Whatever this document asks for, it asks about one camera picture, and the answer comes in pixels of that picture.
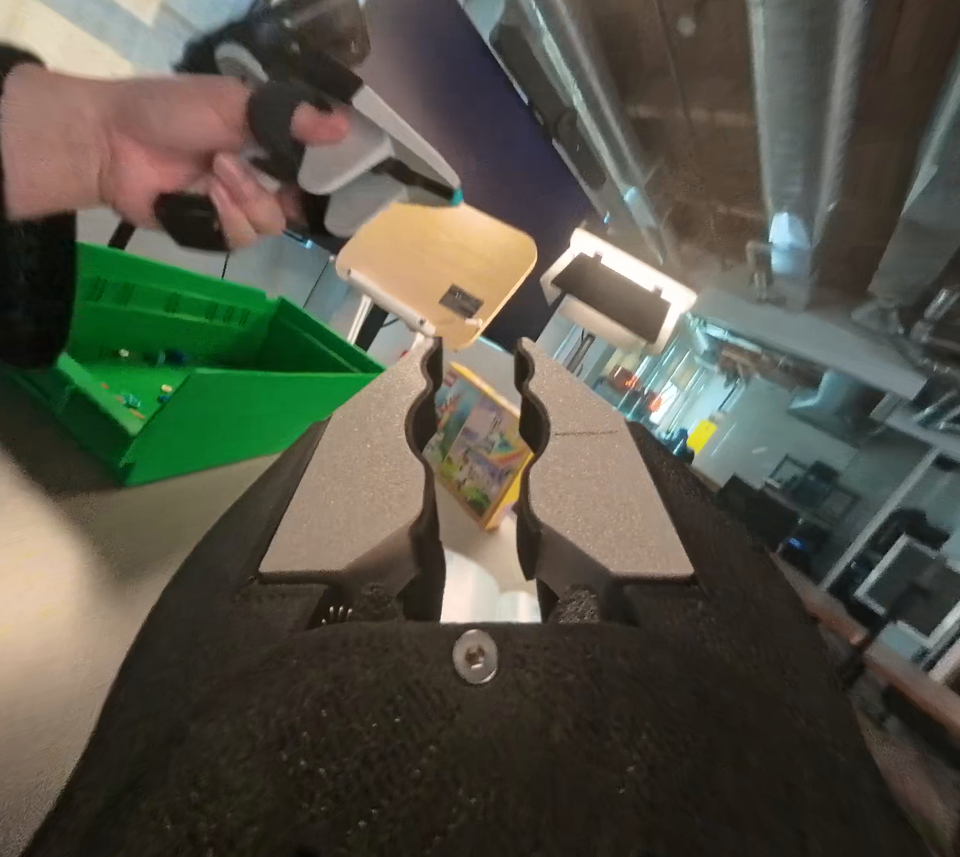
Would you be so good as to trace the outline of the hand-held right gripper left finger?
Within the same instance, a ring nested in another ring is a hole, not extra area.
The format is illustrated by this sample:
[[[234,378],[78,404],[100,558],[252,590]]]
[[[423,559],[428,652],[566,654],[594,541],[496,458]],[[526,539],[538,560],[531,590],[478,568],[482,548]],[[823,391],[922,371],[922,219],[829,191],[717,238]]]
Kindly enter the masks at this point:
[[[323,585],[343,607],[376,585],[407,619],[440,620],[447,568],[424,451],[443,363],[442,341],[419,335],[333,413],[259,563],[264,583]]]

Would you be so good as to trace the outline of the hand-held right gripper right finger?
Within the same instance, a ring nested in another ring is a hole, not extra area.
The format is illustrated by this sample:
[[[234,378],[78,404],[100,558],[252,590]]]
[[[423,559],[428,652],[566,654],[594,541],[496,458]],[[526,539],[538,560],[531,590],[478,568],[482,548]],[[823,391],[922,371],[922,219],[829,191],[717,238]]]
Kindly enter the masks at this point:
[[[626,419],[524,337],[518,429],[531,459],[514,506],[517,557],[541,620],[584,592],[622,620],[632,587],[690,587],[695,572]]]

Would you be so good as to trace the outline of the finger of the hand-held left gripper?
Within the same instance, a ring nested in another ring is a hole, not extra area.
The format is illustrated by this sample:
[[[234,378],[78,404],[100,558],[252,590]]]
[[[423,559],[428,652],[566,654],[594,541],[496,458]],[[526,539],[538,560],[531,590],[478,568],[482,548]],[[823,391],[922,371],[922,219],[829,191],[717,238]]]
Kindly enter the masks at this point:
[[[373,173],[405,185],[407,203],[450,206],[450,195],[462,182],[443,155],[370,85],[359,88],[352,106],[390,139],[391,150]]]
[[[395,203],[407,203],[403,184],[348,184],[330,194],[324,213],[327,236],[351,239],[370,219]]]

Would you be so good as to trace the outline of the green plastic bin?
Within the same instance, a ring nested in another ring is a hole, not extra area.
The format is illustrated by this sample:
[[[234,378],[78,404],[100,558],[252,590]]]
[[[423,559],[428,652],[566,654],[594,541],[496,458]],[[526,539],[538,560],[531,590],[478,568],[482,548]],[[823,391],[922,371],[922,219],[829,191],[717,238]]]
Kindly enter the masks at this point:
[[[55,365],[3,367],[120,486],[277,454],[383,366],[283,297],[81,242],[70,338]],[[118,400],[117,348],[189,357],[145,419]]]

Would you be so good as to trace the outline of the lego pieces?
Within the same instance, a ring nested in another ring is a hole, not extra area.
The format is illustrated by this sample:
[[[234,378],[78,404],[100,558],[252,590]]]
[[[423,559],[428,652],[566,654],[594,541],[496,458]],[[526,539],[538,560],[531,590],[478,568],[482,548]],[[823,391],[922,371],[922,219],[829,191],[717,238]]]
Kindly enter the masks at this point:
[[[172,401],[184,381],[189,357],[175,348],[136,351],[119,347],[114,362],[119,402],[138,419],[146,419],[150,408],[162,408]]]

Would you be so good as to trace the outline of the person's left forearm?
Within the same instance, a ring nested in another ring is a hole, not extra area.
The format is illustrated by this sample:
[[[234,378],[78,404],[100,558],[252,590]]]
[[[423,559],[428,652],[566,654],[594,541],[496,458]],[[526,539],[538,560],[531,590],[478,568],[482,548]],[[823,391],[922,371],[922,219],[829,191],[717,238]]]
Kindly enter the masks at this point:
[[[103,145],[95,106],[72,103],[80,120],[52,143],[53,175],[42,189],[41,157],[1,163],[1,361],[44,369],[65,350],[77,282],[77,208],[100,202]]]

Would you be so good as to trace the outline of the yellow lego box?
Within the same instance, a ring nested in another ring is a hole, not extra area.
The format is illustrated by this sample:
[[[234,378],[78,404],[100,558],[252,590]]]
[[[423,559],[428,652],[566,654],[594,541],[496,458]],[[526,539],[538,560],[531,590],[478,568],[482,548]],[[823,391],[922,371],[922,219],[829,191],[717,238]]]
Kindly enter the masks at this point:
[[[460,363],[435,396],[437,430],[424,449],[437,481],[483,530],[497,529],[520,496],[532,452],[519,406]]]

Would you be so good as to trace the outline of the person's left hand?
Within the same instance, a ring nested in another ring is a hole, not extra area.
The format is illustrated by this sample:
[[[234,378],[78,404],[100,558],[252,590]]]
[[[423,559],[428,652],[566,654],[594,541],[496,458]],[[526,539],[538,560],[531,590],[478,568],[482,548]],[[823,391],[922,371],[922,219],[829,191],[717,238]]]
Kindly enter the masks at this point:
[[[80,79],[73,140],[78,188],[66,208],[111,208],[134,227],[157,226],[158,196],[208,196],[233,249],[302,223],[291,189],[269,190],[242,158],[251,90],[219,75]]]

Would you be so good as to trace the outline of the light wooden panel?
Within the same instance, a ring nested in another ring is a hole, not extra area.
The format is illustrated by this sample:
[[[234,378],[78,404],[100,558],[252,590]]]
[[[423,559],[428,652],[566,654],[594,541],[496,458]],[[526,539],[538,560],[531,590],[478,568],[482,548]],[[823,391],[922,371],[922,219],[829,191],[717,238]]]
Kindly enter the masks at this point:
[[[538,261],[534,239],[465,203],[394,203],[347,241],[335,269],[354,270],[434,323],[444,349],[472,346]]]

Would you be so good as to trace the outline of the white panel stand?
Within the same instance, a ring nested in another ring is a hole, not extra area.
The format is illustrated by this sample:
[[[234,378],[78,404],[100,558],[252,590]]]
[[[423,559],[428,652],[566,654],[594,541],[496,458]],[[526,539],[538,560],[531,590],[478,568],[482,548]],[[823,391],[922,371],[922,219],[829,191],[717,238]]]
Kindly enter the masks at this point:
[[[414,334],[414,346],[437,338],[435,324],[424,313],[369,277],[350,268],[338,269],[338,275],[361,296],[346,334],[346,340],[354,347],[368,350],[390,316]]]

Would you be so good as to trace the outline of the white light panel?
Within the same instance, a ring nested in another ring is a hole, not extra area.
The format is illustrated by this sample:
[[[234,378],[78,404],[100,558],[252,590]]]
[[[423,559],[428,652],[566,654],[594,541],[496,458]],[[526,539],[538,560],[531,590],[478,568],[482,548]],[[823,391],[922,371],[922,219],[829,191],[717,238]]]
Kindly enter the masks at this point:
[[[663,353],[698,299],[693,288],[584,227],[539,285],[547,303],[587,335],[648,356]]]

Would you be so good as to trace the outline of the silver ventilation duct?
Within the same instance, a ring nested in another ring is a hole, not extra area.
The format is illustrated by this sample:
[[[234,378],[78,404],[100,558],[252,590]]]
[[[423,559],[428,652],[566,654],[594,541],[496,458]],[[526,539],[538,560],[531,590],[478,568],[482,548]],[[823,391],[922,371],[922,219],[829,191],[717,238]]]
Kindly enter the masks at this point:
[[[814,289],[815,219],[839,0],[747,0],[770,299],[791,310]]]

